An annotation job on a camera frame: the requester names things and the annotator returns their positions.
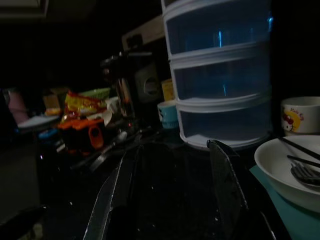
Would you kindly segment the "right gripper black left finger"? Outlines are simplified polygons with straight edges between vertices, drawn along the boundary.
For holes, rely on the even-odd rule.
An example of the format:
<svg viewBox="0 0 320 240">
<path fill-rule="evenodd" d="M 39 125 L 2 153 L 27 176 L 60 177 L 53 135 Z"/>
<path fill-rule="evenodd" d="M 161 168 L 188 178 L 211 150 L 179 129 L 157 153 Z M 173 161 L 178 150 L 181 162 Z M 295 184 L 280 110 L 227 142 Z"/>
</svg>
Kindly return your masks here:
<svg viewBox="0 0 320 240">
<path fill-rule="evenodd" d="M 84 233 L 85 240 L 132 238 L 131 207 L 140 152 L 139 146 L 126 151 L 100 188 Z"/>
</svg>

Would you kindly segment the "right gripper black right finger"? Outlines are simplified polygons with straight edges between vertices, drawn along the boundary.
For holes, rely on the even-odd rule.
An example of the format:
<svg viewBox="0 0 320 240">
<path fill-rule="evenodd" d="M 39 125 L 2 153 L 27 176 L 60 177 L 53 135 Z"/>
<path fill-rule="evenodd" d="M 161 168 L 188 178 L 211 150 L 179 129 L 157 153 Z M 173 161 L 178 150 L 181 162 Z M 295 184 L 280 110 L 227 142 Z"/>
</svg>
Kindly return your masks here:
<svg viewBox="0 0 320 240">
<path fill-rule="evenodd" d="M 214 192 L 225 236 L 228 240 L 243 240 L 249 207 L 232 163 L 240 156 L 218 140 L 208 140 L 206 144 L 210 151 Z"/>
</svg>

